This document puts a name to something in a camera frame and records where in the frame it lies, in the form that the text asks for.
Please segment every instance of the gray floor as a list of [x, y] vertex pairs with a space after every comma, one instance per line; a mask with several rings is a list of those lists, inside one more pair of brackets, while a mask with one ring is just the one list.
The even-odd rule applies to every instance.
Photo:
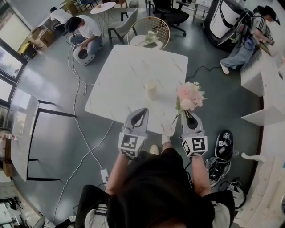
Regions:
[[[139, 18], [144, 16], [146, 16], [145, 9], [140, 9]], [[182, 37], [182, 32], [172, 30], [171, 41], [165, 49], [188, 56], [188, 76], [191, 76], [197, 67], [202, 65], [208, 68], [219, 66], [219, 60], [226, 55], [225, 52], [216, 49], [209, 43], [200, 28], [200, 22], [200, 20], [192, 22], [189, 19], [180, 25], [187, 31], [186, 37]], [[97, 55], [96, 60], [88, 66], [83, 67], [75, 63], [76, 70], [87, 83], [96, 81], [111, 51], [108, 38], [104, 39], [104, 44], [105, 47]], [[60, 37], [50, 47], [42, 50], [27, 65], [17, 89], [22, 89], [37, 99], [57, 104], [55, 107], [49, 106], [50, 109], [72, 113], [78, 80], [67, 66], [68, 50], [69, 45], [65, 42], [65, 37]], [[190, 81], [199, 82], [205, 91], [205, 97], [208, 98], [204, 101], [203, 107], [195, 111], [202, 119], [208, 136], [209, 150], [205, 157], [209, 158], [213, 155], [216, 137], [223, 129], [232, 131], [235, 137], [235, 149], [240, 153], [255, 154], [259, 127], [240, 117], [259, 110], [259, 98], [240, 86], [239, 74], [233, 73], [231, 76], [225, 76], [221, 69], [214, 69], [211, 72], [200, 69], [195, 77], [190, 78]], [[101, 141], [111, 121], [84, 111], [92, 86], [88, 88], [86, 96], [82, 96], [83, 89], [84, 86], [81, 84], [77, 96], [76, 115], [89, 146], [93, 148]], [[121, 127], [121, 123], [114, 123], [105, 141], [94, 151], [103, 168], [109, 172], [111, 172], [118, 154], [117, 143]], [[144, 147], [145, 150], [148, 150], [152, 144], [160, 145], [160, 135], [151, 132], [148, 132], [148, 135], [149, 139]], [[180, 135], [179, 121], [175, 135], [171, 140], [186, 165], [188, 158], [179, 143]], [[35, 128], [30, 154], [30, 158], [37, 158], [40, 162], [30, 163], [29, 175], [31, 177], [60, 178], [62, 181], [28, 181], [25, 183], [16, 173], [15, 183], [47, 219], [53, 220], [55, 206], [63, 185], [87, 152], [87, 146], [74, 118], [41, 114]], [[252, 167], [253, 162], [238, 156], [232, 160], [229, 176], [240, 177], [241, 183], [248, 186]], [[72, 209], [78, 205], [84, 185], [99, 185], [101, 183], [100, 168], [95, 159], [88, 155], [65, 188], [57, 208], [55, 224], [73, 215]]]

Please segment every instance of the white t-shirt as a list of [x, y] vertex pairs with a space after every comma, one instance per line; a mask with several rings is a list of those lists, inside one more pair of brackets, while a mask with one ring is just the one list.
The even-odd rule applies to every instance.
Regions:
[[96, 21], [85, 15], [79, 15], [77, 17], [82, 18], [85, 23], [84, 26], [78, 28], [82, 36], [84, 36], [86, 39], [92, 37], [93, 35], [101, 36], [101, 31], [98, 28]]
[[65, 12], [63, 9], [56, 9], [50, 14], [50, 19], [54, 21], [57, 19], [61, 24], [65, 24], [72, 15], [70, 13]]

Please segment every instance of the gray chair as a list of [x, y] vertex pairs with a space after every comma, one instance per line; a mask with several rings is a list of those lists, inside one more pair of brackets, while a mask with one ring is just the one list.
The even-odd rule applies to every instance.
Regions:
[[[124, 14], [127, 16], [127, 20], [123, 22], [123, 16]], [[125, 44], [124, 42], [124, 36], [128, 34], [130, 28], [132, 25], [137, 21], [138, 17], [138, 9], [135, 10], [127, 10], [125, 12], [121, 12], [121, 21], [115, 21], [114, 23], [110, 24], [108, 27], [108, 35], [109, 35], [109, 42], [110, 46], [113, 47], [113, 42], [112, 42], [112, 33], [111, 31], [114, 31], [119, 40], [121, 41], [122, 44]], [[133, 31], [135, 35], [137, 35], [137, 31], [133, 27]]]

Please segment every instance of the stool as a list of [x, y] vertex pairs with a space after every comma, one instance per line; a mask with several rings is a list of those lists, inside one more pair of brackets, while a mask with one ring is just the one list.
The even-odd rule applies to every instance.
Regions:
[[138, 1], [137, 0], [130, 1], [129, 7], [130, 8], [138, 8]]

